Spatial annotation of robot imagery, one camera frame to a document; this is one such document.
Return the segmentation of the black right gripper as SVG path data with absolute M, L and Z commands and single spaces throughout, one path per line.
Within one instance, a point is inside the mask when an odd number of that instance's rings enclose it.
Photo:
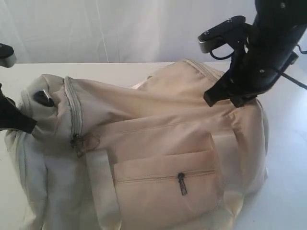
M 279 44 L 239 43 L 234 48 L 229 70 L 207 91 L 203 98 L 209 107 L 230 99 L 242 107 L 259 94 L 268 91 L 278 80 L 283 68 L 283 47 Z

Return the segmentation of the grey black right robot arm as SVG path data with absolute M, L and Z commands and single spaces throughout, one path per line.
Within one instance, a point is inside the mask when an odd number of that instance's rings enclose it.
M 204 93 L 209 106 L 229 99 L 241 107 L 270 90 L 298 58 L 294 49 L 307 29 L 304 0 L 257 0 L 253 24 L 234 16 L 203 32 L 199 45 L 212 54 L 223 45 L 232 53 L 229 70 Z

